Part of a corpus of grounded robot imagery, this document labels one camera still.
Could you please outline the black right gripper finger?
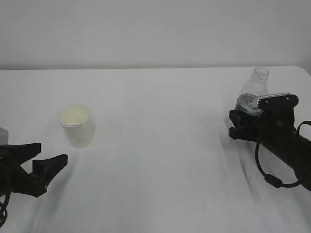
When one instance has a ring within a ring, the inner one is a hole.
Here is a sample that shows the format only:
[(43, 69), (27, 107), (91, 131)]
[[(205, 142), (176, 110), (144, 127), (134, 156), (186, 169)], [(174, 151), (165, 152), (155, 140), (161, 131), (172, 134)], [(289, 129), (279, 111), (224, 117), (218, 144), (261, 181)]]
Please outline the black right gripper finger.
[(258, 132), (254, 127), (229, 128), (229, 137), (233, 140), (257, 140)]
[(262, 118), (260, 116), (252, 116), (236, 110), (229, 111), (229, 119), (231, 126), (234, 128), (247, 128), (262, 125)]

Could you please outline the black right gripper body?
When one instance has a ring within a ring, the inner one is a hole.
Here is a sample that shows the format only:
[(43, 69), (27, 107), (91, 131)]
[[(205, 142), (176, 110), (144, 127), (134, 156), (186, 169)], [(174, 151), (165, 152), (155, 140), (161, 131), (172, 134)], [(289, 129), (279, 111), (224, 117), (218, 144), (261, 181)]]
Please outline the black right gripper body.
[(294, 122), (293, 108), (263, 112), (252, 123), (256, 132), (255, 151), (262, 145), (270, 152), (297, 152), (298, 130)]

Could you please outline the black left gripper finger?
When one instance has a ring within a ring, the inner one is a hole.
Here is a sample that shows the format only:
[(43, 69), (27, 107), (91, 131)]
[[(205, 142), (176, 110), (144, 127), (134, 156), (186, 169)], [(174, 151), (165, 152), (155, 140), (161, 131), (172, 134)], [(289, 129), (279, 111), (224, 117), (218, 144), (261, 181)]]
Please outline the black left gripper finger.
[(40, 153), (41, 143), (0, 146), (0, 158), (13, 159), (17, 163), (25, 163), (26, 161), (36, 157)]
[(33, 160), (32, 176), (48, 186), (55, 176), (68, 164), (68, 155), (61, 154), (50, 159)]

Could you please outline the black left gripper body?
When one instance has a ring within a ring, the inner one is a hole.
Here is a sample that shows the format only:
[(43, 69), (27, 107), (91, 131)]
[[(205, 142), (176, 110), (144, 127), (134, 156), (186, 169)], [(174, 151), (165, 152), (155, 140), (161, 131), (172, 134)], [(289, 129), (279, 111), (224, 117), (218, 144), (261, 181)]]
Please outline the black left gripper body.
[(4, 175), (4, 188), (13, 193), (40, 197), (47, 192), (47, 185), (43, 180), (27, 173), (20, 165), (13, 160), (2, 160), (0, 171)]

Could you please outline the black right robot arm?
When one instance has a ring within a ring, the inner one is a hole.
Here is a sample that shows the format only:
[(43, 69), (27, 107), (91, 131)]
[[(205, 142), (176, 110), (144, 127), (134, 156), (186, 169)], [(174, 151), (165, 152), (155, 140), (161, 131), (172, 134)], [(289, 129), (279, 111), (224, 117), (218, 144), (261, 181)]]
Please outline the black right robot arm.
[[(234, 140), (252, 141), (255, 146), (255, 162), (264, 180), (275, 188), (294, 188), (302, 185), (311, 188), (311, 142), (300, 135), (300, 127), (294, 127), (293, 109), (264, 111), (260, 116), (251, 116), (230, 110), (229, 137)], [(259, 148), (265, 147), (282, 160), (297, 178), (294, 183), (266, 173), (259, 162)]]

